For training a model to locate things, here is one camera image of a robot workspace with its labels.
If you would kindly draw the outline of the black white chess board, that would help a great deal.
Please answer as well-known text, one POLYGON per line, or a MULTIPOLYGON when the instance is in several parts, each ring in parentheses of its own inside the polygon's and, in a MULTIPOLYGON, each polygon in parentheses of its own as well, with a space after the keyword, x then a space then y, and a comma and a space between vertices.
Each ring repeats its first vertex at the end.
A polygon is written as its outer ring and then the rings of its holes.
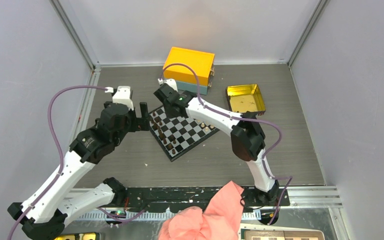
POLYGON ((168 118, 163 106, 150 111, 149 117, 150 132, 171 162, 219 131, 216 127, 199 119, 190 117, 168 118), (159 132, 164 132, 165 140, 160 140, 159 132), (176 144, 170 141, 170 135, 174 135, 176 144))

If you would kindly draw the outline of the gold tin tray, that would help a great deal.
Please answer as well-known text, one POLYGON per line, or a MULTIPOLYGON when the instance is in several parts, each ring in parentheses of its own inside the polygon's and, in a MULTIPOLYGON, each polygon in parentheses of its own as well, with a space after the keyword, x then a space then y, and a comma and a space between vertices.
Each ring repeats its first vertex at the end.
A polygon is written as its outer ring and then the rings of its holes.
POLYGON ((258 116, 262 116, 266 112, 261 90, 256 83, 231 85, 226 88, 225 93, 231 112, 252 112, 258 116))

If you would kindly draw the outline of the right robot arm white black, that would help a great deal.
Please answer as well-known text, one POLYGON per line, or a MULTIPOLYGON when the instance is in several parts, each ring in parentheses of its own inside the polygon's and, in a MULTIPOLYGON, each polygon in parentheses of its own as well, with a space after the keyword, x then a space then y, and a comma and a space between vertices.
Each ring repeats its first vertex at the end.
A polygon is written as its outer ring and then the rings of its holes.
POLYGON ((173 79, 160 79, 158 84, 154 95, 162 103, 168 117, 200 120, 230 137, 233 153, 246 162, 251 172, 259 202, 271 205, 277 199, 279 183, 265 162, 265 134, 255 114, 228 111, 199 98, 193 92, 180 93, 173 79))

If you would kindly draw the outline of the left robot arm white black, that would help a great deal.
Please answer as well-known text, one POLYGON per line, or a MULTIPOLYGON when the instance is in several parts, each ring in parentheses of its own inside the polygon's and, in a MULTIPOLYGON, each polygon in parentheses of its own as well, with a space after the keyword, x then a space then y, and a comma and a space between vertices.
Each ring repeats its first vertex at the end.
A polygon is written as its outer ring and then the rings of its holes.
POLYGON ((53 240, 79 216, 102 206, 121 206, 127 189, 114 177, 70 200, 64 200, 77 182, 105 156, 120 145, 127 133, 149 130, 146 102, 140 104, 141 117, 122 103, 107 101, 95 124, 81 131, 69 146, 63 161, 45 183, 24 202, 7 209, 31 240, 53 240))

